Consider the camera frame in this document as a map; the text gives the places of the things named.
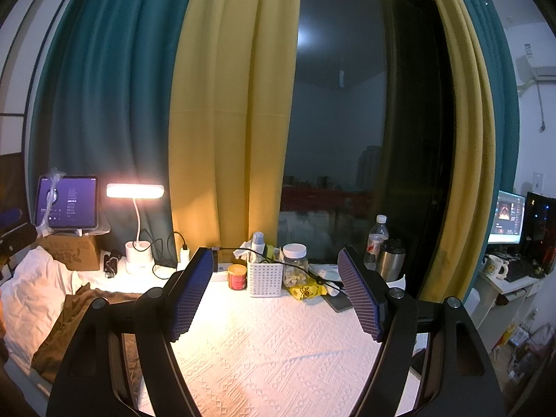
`yellow lid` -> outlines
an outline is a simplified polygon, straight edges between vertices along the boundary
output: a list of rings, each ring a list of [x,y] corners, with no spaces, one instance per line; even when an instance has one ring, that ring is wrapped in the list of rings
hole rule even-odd
[[[247,274],[247,267],[240,264],[233,264],[228,267],[228,273],[233,274],[235,276],[243,276]]]

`round metal joint cap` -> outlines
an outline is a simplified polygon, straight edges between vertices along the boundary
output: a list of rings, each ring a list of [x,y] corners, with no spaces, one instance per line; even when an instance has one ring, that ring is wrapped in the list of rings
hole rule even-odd
[[[105,304],[106,304],[106,300],[104,298],[96,298],[91,303],[91,306],[93,306],[93,309],[101,309],[105,306]]]
[[[147,296],[149,298],[158,298],[162,296],[162,288],[160,287],[151,288],[149,291],[147,291]]]
[[[451,296],[447,299],[447,303],[451,308],[457,309],[461,306],[461,301],[457,299],[455,296]]]
[[[405,296],[405,291],[399,287],[392,287],[388,293],[392,298],[396,298],[397,300],[403,298]]]

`yellow curtain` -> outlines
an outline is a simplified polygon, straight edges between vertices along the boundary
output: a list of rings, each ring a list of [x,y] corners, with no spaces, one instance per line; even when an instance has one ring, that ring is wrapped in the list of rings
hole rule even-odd
[[[174,66],[173,226],[199,246],[276,244],[300,0],[190,0]]]
[[[494,185],[494,110],[487,67],[463,0],[436,0],[454,80],[456,139],[448,210],[423,300],[462,299],[479,258]]]

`white mug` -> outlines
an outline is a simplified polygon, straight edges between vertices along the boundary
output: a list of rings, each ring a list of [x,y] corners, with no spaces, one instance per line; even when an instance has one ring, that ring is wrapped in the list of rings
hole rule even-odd
[[[484,271],[496,279],[505,279],[508,275],[508,262],[504,262],[500,257],[489,255]]]

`perforated basket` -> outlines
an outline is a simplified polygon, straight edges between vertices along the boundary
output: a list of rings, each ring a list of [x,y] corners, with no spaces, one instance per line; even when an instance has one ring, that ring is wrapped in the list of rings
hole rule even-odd
[[[247,292],[255,298],[280,296],[282,265],[279,263],[247,263]]]

